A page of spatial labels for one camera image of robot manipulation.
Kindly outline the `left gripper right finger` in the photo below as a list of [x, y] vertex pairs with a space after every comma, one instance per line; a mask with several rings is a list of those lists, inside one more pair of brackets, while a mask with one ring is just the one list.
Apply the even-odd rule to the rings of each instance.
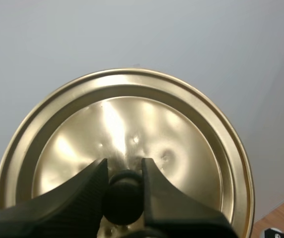
[[144, 223], [169, 238], [235, 238], [218, 210], [190, 198], [161, 173], [151, 158], [142, 159]]

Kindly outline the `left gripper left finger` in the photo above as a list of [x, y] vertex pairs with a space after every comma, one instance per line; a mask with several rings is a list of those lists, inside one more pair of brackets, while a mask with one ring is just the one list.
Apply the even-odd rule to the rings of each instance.
[[95, 238], [108, 188], [107, 160], [55, 189], [0, 210], [0, 238]]

